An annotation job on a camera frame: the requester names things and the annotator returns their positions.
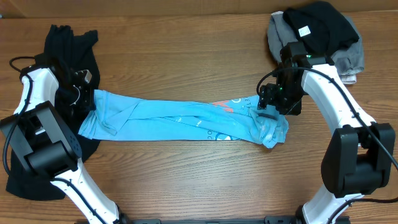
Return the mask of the light blue t-shirt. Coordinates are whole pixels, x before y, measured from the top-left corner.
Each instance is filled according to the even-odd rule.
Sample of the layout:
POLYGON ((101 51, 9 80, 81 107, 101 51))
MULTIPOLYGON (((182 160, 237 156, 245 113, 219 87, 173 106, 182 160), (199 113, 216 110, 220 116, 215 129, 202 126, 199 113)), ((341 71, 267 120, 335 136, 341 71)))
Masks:
POLYGON ((245 140, 273 148, 283 143, 289 124, 274 106, 257 108, 259 97, 200 103, 144 100, 96 90, 96 109, 79 135, 109 141, 245 140))

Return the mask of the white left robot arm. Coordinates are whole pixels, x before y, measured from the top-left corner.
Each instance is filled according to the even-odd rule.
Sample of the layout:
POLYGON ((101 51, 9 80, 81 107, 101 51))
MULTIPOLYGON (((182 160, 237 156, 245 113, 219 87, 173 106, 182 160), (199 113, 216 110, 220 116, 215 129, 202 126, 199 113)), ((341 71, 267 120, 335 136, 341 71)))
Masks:
POLYGON ((88 223, 127 223, 85 169, 77 137, 55 110, 59 79, 49 68, 25 68, 21 83, 19 106, 1 120, 4 147, 12 148, 28 174, 65 193, 88 223))

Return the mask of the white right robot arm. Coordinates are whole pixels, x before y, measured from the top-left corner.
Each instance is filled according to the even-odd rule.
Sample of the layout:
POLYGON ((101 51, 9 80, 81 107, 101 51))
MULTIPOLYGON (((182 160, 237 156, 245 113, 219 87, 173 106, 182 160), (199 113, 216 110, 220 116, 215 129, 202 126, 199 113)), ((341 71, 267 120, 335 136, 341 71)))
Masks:
POLYGON ((308 53, 301 42, 288 43, 280 57, 270 73, 276 83, 257 84, 257 107, 274 106, 282 115, 297 116, 302 97, 309 95, 332 137, 321 164, 323 184, 315 196, 295 215, 267 216, 265 223, 349 223, 342 213, 354 203, 396 203, 396 198, 369 198, 388 184, 391 168, 397 166, 392 126, 377 123, 357 104, 330 57, 308 53))

